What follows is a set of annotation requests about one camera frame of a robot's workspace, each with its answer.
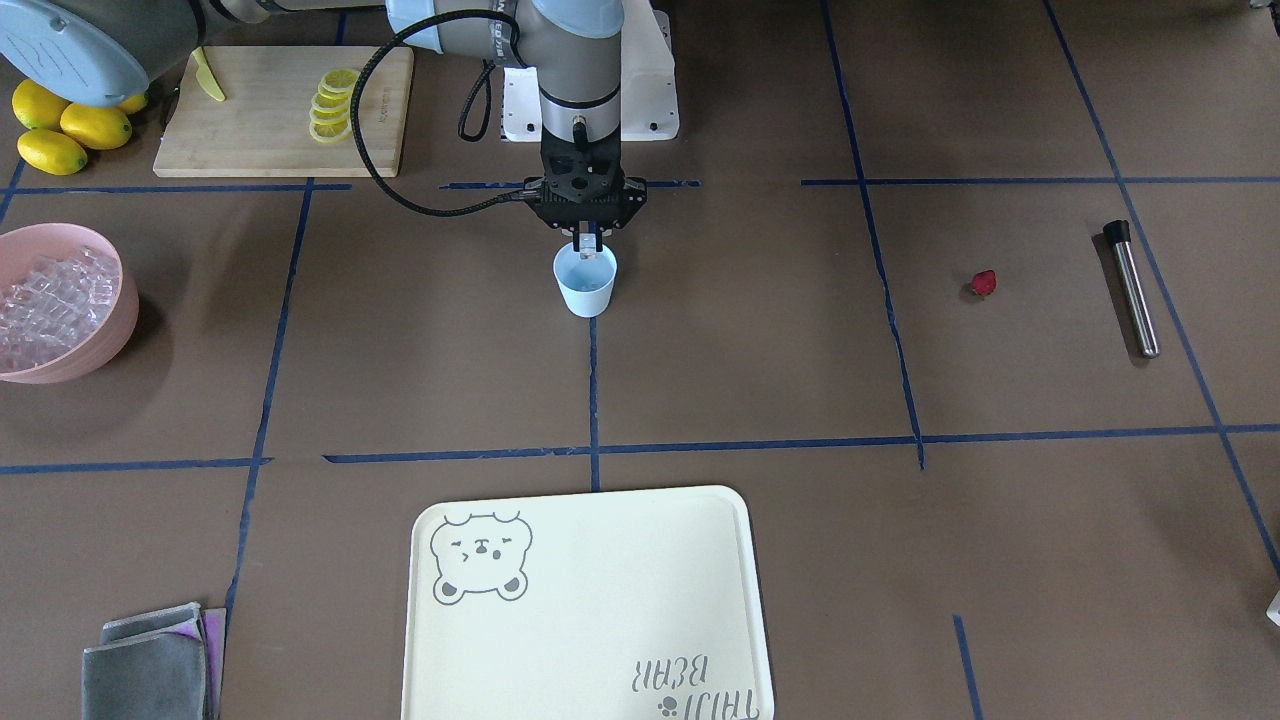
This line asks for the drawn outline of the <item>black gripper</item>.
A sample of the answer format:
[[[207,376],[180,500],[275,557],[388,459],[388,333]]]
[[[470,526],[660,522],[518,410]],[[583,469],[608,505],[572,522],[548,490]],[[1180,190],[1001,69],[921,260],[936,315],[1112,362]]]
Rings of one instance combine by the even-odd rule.
[[[581,223],[604,233],[625,228],[648,201],[648,186],[621,167],[622,135],[576,143],[541,133],[543,176],[524,183],[524,202],[553,229],[575,231]],[[591,255],[603,251],[602,233],[591,232]],[[573,252],[588,256],[588,232],[573,232]]]

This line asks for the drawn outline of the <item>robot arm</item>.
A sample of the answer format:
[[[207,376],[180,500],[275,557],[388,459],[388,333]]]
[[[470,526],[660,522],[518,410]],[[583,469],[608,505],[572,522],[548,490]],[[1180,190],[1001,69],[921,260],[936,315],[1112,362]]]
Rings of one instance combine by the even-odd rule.
[[[397,192],[392,201],[435,218],[521,202],[580,250],[625,228],[644,206],[646,182],[622,168],[621,1],[5,1],[3,56],[63,97],[111,106],[197,47],[248,38],[293,45],[294,29],[317,32],[347,12],[380,12],[388,24],[360,69],[358,94],[397,47],[538,76],[539,176],[463,208],[428,208]]]

